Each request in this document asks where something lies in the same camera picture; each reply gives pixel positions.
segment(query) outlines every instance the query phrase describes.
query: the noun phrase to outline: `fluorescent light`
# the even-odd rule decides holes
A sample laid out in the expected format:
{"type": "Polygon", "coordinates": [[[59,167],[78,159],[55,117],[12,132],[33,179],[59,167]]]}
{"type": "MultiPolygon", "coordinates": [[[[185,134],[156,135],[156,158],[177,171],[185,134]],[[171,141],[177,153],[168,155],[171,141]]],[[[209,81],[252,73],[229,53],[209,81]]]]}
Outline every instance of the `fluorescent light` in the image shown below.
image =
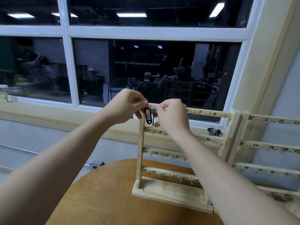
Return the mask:
{"type": "Polygon", "coordinates": [[[220,13],[220,11],[224,8],[224,5],[225,3],[218,3],[209,17],[216,17],[220,13]]]}
{"type": "MultiPolygon", "coordinates": [[[[52,12],[51,13],[52,15],[55,15],[55,16],[60,16],[60,14],[58,12],[52,12]]],[[[71,17],[78,17],[76,16],[75,14],[71,13],[71,17]]]]}
{"type": "Polygon", "coordinates": [[[35,18],[34,16],[28,14],[28,13],[12,13],[8,14],[9,16],[17,19],[22,19],[22,18],[35,18]]]}
{"type": "Polygon", "coordinates": [[[118,17],[147,17],[145,13],[117,13],[118,17]]]}

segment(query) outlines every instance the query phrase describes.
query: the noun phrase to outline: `key tag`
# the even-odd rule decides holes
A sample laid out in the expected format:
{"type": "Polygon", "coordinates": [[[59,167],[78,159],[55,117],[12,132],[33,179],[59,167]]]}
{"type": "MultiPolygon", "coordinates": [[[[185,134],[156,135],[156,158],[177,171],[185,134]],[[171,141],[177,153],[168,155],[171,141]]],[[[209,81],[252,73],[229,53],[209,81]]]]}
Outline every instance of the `key tag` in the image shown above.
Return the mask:
{"type": "Polygon", "coordinates": [[[145,115],[146,115],[147,124],[151,124],[152,123],[152,116],[151,116],[151,110],[150,110],[149,107],[145,108],[145,115]]]}

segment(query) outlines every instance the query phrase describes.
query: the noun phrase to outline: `window pane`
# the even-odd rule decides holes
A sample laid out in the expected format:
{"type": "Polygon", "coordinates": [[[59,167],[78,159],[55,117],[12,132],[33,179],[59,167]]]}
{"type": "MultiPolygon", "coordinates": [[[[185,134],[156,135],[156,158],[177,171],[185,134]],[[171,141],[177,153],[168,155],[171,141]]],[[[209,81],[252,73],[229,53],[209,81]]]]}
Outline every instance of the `window pane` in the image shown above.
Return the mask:
{"type": "Polygon", "coordinates": [[[223,110],[241,43],[73,39],[73,47],[83,105],[103,107],[130,88],[150,103],[223,110]]]}
{"type": "Polygon", "coordinates": [[[9,95],[71,103],[60,38],[0,37],[0,84],[9,95]]]}
{"type": "Polygon", "coordinates": [[[246,27],[252,1],[68,0],[68,3],[73,25],[227,28],[246,27]]]}
{"type": "Polygon", "coordinates": [[[60,25],[57,0],[0,0],[0,25],[60,25]]]}

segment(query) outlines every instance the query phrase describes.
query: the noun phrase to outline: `round wooden table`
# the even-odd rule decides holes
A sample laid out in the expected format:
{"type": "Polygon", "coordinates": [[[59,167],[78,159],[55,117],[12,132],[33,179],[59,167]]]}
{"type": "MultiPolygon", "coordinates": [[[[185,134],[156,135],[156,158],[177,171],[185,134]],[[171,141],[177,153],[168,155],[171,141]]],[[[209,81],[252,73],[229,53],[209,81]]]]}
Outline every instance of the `round wooden table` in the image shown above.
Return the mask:
{"type": "MultiPolygon", "coordinates": [[[[143,160],[143,165],[178,172],[191,169],[143,160]]],[[[76,181],[66,192],[47,225],[223,225],[208,214],[132,195],[137,160],[127,159],[99,167],[76,181]]]]}

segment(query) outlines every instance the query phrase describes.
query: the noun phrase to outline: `wooden rack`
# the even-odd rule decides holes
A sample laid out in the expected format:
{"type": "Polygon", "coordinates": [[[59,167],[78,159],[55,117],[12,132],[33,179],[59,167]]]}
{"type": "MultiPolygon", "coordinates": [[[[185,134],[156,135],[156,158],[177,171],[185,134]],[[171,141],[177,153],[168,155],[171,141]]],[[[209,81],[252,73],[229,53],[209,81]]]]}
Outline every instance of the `wooden rack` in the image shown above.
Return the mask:
{"type": "MultiPolygon", "coordinates": [[[[150,104],[151,109],[155,109],[157,104],[150,104]]],[[[241,114],[238,111],[231,110],[230,113],[222,111],[213,111],[205,109],[187,108],[187,113],[205,116],[214,116],[227,118],[227,125],[224,128],[223,136],[210,136],[207,135],[197,136],[203,143],[214,143],[218,148],[218,156],[227,161],[231,151],[231,147],[234,143],[235,130],[238,126],[241,114]]],[[[187,158],[183,152],[171,151],[168,149],[157,149],[144,146],[145,132],[152,134],[159,134],[167,137],[167,133],[163,130],[145,127],[145,116],[139,122],[139,144],[138,144],[138,158],[137,158],[137,178],[132,190],[134,196],[144,197],[160,202],[174,204],[186,208],[195,209],[198,211],[213,213],[214,208],[212,203],[208,199],[203,189],[181,185],[171,182],[173,178],[179,178],[182,180],[188,180],[191,184],[199,182],[199,179],[195,175],[178,173],[170,170],[163,170],[155,167],[143,166],[143,154],[149,153],[155,156],[170,157],[172,159],[180,159],[186,161],[187,158]],[[142,176],[143,172],[155,174],[156,178],[148,178],[142,176]],[[160,176],[169,176],[169,181],[159,180],[160,176]]]]}
{"type": "MultiPolygon", "coordinates": [[[[277,167],[270,166],[261,166],[250,163],[243,163],[235,161],[235,156],[240,147],[250,147],[250,148],[262,148],[266,151],[277,150],[282,153],[294,153],[295,156],[299,156],[300,159],[300,147],[289,146],[289,145],[281,145],[281,144],[271,144],[266,142],[259,141],[251,141],[243,139],[246,127],[249,122],[260,121],[260,122],[272,122],[279,124],[288,124],[288,125],[299,125],[300,120],[288,119],[283,117],[272,117],[265,115],[253,115],[248,112],[241,112],[242,120],[239,126],[239,130],[237,131],[237,136],[232,146],[232,150],[230,152],[228,163],[232,165],[235,169],[243,170],[254,170],[256,172],[266,172],[270,175],[279,175],[282,178],[286,176],[293,176],[295,178],[300,178],[300,171],[297,170],[288,170],[277,167]]],[[[268,195],[273,197],[275,200],[280,200],[281,204],[286,207],[289,211],[294,213],[298,218],[300,218],[300,190],[297,191],[289,191],[282,189],[274,189],[258,186],[261,190],[266,192],[268,195]]]]}

